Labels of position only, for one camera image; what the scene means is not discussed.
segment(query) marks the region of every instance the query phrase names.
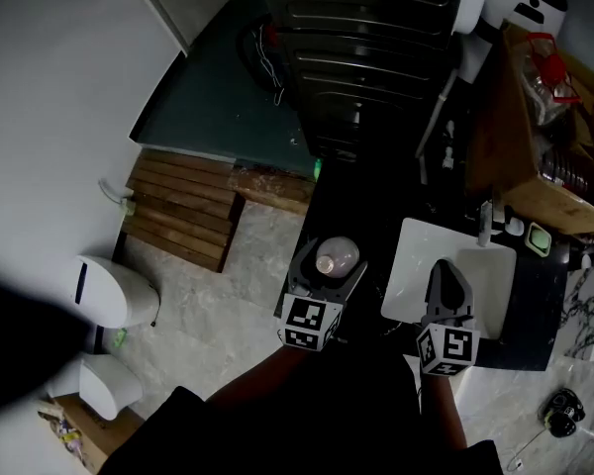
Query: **wooden crate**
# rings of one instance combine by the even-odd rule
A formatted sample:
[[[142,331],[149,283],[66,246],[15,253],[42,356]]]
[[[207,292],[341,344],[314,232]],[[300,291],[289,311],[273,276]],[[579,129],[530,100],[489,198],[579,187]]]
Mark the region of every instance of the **wooden crate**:
[[[225,162],[144,149],[128,181],[137,208],[123,231],[221,272],[245,202],[229,184],[232,169]]]

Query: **white container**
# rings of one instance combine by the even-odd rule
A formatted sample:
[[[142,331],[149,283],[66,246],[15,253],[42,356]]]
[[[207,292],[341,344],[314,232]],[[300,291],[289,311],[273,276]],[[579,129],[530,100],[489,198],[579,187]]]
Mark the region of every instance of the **white container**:
[[[112,355],[85,355],[79,372],[79,397],[106,421],[143,397],[135,374]]]
[[[78,256],[68,287],[77,311],[104,328],[151,322],[158,310],[158,294],[143,276],[105,258]]]
[[[79,371],[83,353],[68,362],[62,369],[53,376],[46,385],[47,392],[52,398],[74,394],[79,392]]]
[[[345,278],[358,264],[358,247],[347,237],[331,237],[317,248],[317,270],[329,278]]]

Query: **marble countertop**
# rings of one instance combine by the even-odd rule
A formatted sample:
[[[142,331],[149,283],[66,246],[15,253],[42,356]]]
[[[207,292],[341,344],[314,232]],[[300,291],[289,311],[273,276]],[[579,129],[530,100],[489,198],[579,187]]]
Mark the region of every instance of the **marble countertop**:
[[[392,332],[392,341],[409,355],[418,354],[416,328],[380,315],[403,220],[413,217],[477,234],[477,223],[464,216],[461,182],[432,190],[417,177],[415,163],[392,167],[381,161],[375,168],[325,163],[295,249],[313,238],[346,236],[356,242],[369,264],[348,301],[338,336],[352,341]],[[521,237],[501,234],[493,241],[512,247],[518,259],[502,334],[480,341],[476,365],[544,371],[562,309],[569,246],[555,240],[550,255],[540,258]],[[275,315],[281,315],[281,297]]]

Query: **jar lid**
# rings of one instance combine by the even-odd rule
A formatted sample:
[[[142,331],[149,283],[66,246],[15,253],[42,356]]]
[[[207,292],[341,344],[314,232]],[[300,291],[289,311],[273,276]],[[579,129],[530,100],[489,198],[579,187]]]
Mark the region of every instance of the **jar lid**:
[[[328,255],[317,257],[317,270],[324,274],[330,274],[335,268],[335,262]]]

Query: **tiled floor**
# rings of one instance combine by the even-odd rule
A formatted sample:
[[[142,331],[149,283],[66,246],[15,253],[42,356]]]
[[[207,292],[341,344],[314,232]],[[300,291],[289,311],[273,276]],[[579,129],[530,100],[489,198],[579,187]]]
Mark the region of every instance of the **tiled floor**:
[[[128,329],[121,348],[106,332],[104,344],[141,379],[145,396],[133,405],[140,415],[152,414],[177,385],[208,398],[280,346],[273,309],[302,223],[247,203],[222,274],[128,238],[124,263],[156,286],[162,306],[155,328]],[[407,360],[418,381],[418,359]],[[467,439],[493,439],[502,467],[541,430],[537,412],[549,394],[574,390],[587,413],[579,431],[542,434],[520,455],[520,473],[594,474],[594,362],[554,357],[546,372],[475,367],[461,382],[451,379]]]
[[[273,310],[303,217],[247,203],[225,269],[213,273],[128,237],[123,264],[159,291],[156,326],[128,329],[104,346],[141,379],[133,408],[151,415],[177,385],[208,398],[280,346]]]

